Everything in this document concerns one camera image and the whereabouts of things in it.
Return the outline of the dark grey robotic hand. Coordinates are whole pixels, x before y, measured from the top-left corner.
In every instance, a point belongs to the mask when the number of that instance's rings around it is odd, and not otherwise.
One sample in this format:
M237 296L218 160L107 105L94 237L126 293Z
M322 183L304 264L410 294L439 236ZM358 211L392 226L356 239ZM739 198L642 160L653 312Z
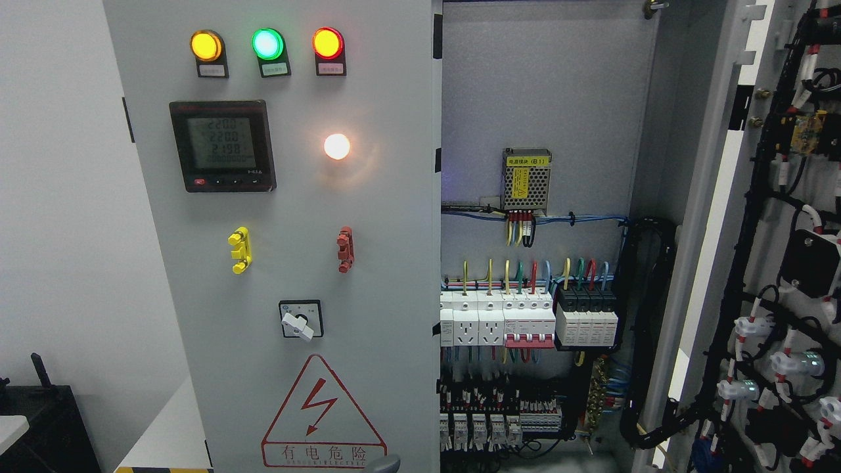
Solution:
M386 455L376 460L371 461L363 472L367 473L396 473L401 467L401 458L399 455Z

